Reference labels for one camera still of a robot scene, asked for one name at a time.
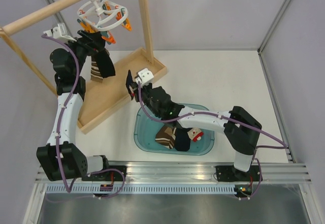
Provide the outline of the brown striped sock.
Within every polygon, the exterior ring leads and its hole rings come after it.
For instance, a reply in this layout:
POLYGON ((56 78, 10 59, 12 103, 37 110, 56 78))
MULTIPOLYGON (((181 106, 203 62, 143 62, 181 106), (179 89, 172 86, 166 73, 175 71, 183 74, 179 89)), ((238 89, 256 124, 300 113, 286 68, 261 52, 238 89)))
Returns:
POLYGON ((175 147, 176 129, 174 127, 163 126, 155 136, 155 142, 164 146, 167 149, 173 149, 175 147))
POLYGON ((98 68, 98 65, 94 59, 94 57, 91 57, 91 70, 90 70, 90 79, 91 81, 102 83, 104 78, 102 77, 100 70, 98 68))

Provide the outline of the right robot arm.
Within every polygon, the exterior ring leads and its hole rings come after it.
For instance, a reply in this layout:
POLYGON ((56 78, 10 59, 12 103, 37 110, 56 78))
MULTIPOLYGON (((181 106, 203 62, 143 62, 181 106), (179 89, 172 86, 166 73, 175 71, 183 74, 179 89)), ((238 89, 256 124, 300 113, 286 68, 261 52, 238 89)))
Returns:
POLYGON ((189 140, 187 133, 192 128, 224 134, 235 151, 233 177, 248 177, 262 125, 240 106, 213 112, 177 104, 161 86, 153 87, 153 78, 153 73, 144 68, 135 77, 128 71, 125 82, 131 99, 140 103, 147 117, 175 128, 177 141, 189 140))

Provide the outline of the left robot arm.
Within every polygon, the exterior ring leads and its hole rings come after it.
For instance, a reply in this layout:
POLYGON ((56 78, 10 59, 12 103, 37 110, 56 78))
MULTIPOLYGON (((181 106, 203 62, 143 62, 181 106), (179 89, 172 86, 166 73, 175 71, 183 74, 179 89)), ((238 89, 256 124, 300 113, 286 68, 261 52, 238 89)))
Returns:
POLYGON ((78 31, 78 37, 61 41, 54 34, 45 39, 62 45, 53 50, 50 61, 55 71, 58 107, 52 133, 45 146, 38 147, 36 156, 50 181, 87 178, 94 176, 105 181, 111 168, 104 155, 86 157, 76 146, 76 127, 86 93, 86 81, 80 75, 87 57, 107 61, 105 41, 100 32, 78 31))

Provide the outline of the white round clip hanger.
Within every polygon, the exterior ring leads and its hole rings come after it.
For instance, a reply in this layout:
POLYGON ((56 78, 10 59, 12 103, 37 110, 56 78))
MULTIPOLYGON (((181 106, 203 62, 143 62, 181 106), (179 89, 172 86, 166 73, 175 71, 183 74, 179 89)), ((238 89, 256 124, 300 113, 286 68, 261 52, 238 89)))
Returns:
POLYGON ((110 31, 122 26, 128 18, 125 6, 109 0, 89 0, 77 11, 79 20, 97 31, 110 31))

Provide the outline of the orange clothes peg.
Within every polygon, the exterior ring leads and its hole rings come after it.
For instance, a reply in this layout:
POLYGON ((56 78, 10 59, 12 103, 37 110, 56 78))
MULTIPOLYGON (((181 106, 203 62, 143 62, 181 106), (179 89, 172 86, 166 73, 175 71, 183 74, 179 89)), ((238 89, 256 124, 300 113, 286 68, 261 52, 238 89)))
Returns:
POLYGON ((116 43, 113 35, 109 31, 102 31, 101 35, 102 35, 102 39, 105 40, 108 45, 116 43))

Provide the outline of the teal plastic basin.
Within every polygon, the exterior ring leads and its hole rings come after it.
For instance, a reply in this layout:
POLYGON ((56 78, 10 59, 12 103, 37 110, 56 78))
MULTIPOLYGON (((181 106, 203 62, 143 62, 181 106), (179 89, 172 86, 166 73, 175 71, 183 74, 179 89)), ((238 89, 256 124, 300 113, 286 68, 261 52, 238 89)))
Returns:
POLYGON ((151 120, 142 109, 139 109, 136 116, 134 128, 134 142, 143 151, 153 153, 178 154, 178 155, 204 155, 208 153, 213 145, 215 135, 213 131, 202 130, 204 133, 199 141, 191 142, 188 151, 177 151, 155 141, 158 131, 164 126, 161 122, 151 120))

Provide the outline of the yellow-orange clothes peg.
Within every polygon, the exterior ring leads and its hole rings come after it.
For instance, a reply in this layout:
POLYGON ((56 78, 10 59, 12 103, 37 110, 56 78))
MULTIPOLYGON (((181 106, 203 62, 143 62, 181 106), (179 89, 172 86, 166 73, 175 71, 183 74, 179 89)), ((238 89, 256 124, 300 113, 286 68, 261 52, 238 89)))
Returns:
POLYGON ((131 26, 131 23, 130 23, 130 21, 129 21, 128 18, 126 18, 126 19, 123 21, 122 26, 123 26, 124 28, 126 28, 128 31, 132 31, 132 30, 133 30, 133 29, 132 29, 132 26, 131 26))

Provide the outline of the wooden hanging rack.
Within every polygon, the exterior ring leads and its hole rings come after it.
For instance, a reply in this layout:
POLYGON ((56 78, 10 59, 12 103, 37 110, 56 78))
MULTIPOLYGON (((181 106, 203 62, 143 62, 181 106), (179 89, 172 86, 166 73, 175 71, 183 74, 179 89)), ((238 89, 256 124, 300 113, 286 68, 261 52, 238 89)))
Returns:
MULTIPOLYGON (((11 39, 11 35, 16 34, 79 1, 82 0, 55 1, 1 28, 1 38, 53 93, 55 93, 56 90, 52 83, 40 72, 20 47, 11 39)), ((77 122, 77 126, 84 134, 89 133, 130 101, 128 93, 122 88, 128 70, 131 70, 134 73, 140 69, 148 68, 154 74, 154 81, 158 81, 167 73, 167 67, 158 61, 153 55, 148 0, 138 1, 145 47, 138 48, 115 63, 115 77, 104 79, 102 83, 94 81, 88 82, 87 85, 90 90, 85 97, 85 104, 81 109, 79 120, 77 122)))

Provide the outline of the aluminium mounting rail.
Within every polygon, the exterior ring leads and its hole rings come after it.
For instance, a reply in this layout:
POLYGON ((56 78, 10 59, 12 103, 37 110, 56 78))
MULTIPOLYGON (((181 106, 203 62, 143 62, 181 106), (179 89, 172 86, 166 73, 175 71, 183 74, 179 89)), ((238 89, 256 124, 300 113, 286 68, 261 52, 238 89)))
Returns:
POLYGON ((117 161, 109 165, 126 167, 127 183, 245 183, 251 176, 255 183, 261 177, 263 184, 311 183, 307 167, 294 163, 253 163, 248 173, 235 170, 230 163, 117 161))

